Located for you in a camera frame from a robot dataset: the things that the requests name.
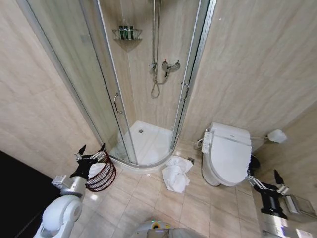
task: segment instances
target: red basket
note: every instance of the red basket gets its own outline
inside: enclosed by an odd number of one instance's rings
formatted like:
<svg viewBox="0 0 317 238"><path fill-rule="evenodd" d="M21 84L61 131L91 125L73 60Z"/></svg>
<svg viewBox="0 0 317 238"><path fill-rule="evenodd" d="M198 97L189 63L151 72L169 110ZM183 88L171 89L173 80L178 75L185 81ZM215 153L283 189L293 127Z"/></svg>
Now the red basket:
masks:
<svg viewBox="0 0 317 238"><path fill-rule="evenodd" d="M113 165L113 162L111 161L106 150L105 153L106 156L104 156L99 161L99 163L105 163L105 166L98 174L96 174L92 178L89 178L86 182L86 188L88 188L91 192L99 192L105 190L113 183L115 179L115 166Z"/></svg>

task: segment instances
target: toiletry bottle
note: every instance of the toiletry bottle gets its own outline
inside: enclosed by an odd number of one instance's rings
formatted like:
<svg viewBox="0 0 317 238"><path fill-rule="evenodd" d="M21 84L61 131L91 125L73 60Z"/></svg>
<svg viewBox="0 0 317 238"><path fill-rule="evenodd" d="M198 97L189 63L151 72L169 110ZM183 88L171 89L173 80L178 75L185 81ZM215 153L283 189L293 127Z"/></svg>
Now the toiletry bottle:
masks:
<svg viewBox="0 0 317 238"><path fill-rule="evenodd" d="M130 35L131 35L131 40L134 39L134 36L133 36L133 26L130 26Z"/></svg>
<svg viewBox="0 0 317 238"><path fill-rule="evenodd" d="M124 39L123 26L119 26L119 32L120 32L121 39L123 40Z"/></svg>
<svg viewBox="0 0 317 238"><path fill-rule="evenodd" d="M124 28L124 38L125 39L129 39L129 34L128 34L128 26L123 26Z"/></svg>

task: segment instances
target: toilet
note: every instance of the toilet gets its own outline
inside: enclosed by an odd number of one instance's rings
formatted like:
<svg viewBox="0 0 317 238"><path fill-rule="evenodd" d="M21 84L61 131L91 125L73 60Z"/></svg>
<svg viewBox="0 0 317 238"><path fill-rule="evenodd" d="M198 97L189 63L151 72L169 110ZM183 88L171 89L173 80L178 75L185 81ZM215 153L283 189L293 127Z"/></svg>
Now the toilet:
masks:
<svg viewBox="0 0 317 238"><path fill-rule="evenodd" d="M206 182L213 186L235 186L242 182L251 159L250 133L215 122L206 132L202 168Z"/></svg>

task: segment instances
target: shower enclosure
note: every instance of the shower enclosure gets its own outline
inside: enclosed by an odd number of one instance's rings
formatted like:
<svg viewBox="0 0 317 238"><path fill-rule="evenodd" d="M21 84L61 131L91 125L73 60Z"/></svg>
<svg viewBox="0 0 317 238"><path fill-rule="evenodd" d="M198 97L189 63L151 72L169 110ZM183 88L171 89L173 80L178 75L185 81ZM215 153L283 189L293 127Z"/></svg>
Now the shower enclosure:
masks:
<svg viewBox="0 0 317 238"><path fill-rule="evenodd" d="M172 154L215 1L18 0L100 143L138 168Z"/></svg>

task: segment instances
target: shower door handle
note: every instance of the shower door handle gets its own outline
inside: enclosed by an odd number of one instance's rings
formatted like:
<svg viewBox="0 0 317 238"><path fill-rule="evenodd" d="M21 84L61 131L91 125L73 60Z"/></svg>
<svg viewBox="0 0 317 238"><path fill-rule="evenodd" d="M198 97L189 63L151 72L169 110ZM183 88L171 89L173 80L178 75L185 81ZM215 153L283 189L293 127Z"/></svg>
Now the shower door handle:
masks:
<svg viewBox="0 0 317 238"><path fill-rule="evenodd" d="M185 98L181 98L180 100L184 101L187 98L188 95L188 91L189 91L189 85L187 83L184 83L184 85L186 86L186 94L185 94Z"/></svg>
<svg viewBox="0 0 317 238"><path fill-rule="evenodd" d="M115 107L115 110L117 111L117 113L119 114L122 114L123 111L118 111L118 107L117 107L117 97L119 96L118 93L115 94L114 98L113 98L113 103L114 103L114 107Z"/></svg>

